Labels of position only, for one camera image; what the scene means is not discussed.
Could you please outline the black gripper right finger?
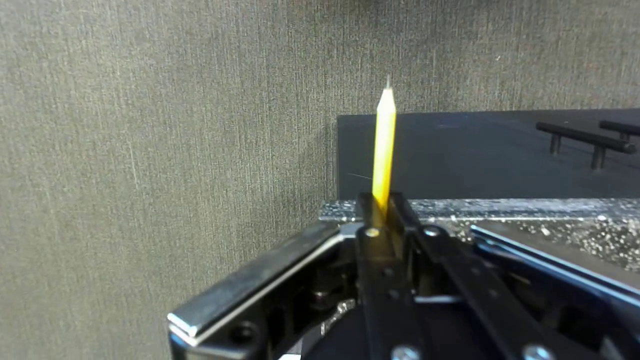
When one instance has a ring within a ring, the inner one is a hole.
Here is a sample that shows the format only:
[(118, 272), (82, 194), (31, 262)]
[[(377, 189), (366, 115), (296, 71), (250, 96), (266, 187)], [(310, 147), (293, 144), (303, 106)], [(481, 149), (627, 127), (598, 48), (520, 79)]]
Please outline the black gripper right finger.
[(488, 343), (505, 360), (569, 360), (574, 344), (539, 325), (486, 262), (461, 249), (443, 226), (423, 224), (403, 194), (391, 215), (410, 242), (444, 272)]

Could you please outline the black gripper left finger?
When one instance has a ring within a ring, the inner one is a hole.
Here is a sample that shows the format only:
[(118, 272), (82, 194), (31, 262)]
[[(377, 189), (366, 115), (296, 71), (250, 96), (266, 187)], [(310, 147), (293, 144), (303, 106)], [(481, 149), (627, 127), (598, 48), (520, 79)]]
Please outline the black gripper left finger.
[(403, 256), (372, 194), (358, 197), (358, 296), (372, 360), (420, 360), (419, 325)]

